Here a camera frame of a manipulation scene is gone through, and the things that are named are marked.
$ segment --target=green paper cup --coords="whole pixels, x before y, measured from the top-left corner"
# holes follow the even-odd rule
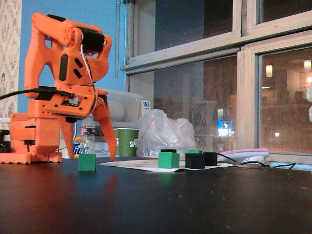
[[[120,156],[136,156],[137,137],[137,128],[118,128]]]
[[[118,139],[118,128],[114,128],[116,136],[116,156],[119,156],[119,139]]]

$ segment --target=white paper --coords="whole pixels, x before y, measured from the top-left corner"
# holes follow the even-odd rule
[[[139,169],[139,170],[145,170],[149,172],[175,172],[181,169],[196,171],[196,170],[207,170],[207,169],[217,168],[217,167],[233,166],[232,164],[229,164],[229,163],[219,163],[218,166],[212,166],[212,167],[206,166],[204,169],[190,169],[190,168],[185,167],[184,160],[180,160],[179,168],[158,168],[158,159],[114,161],[114,162],[101,163],[100,165]]]

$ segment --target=lamp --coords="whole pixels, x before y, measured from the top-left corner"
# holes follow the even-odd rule
[[[272,77],[272,75],[273,75],[272,65],[267,65],[266,70],[267,70],[267,77]]]
[[[311,60],[304,60],[304,72],[311,72]]]

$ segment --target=plastic bottle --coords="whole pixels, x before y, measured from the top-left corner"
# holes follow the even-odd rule
[[[80,128],[81,145],[80,154],[94,153],[94,140],[96,132],[96,123],[92,118],[92,114],[82,120]]]

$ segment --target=blue wall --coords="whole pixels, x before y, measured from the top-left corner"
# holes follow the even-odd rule
[[[96,83],[102,89],[125,90],[125,73],[120,66],[125,64],[125,19],[126,5],[121,4],[120,11],[120,46],[118,77],[115,77],[115,9],[116,0],[22,0],[19,89],[24,89],[25,59],[31,40],[31,17],[35,12],[65,17],[69,20],[92,24],[102,29],[104,34],[112,37],[113,44],[109,54],[107,75]],[[48,66],[45,66],[39,79],[40,85],[54,86],[54,79]],[[28,100],[19,95],[18,112],[28,111]]]

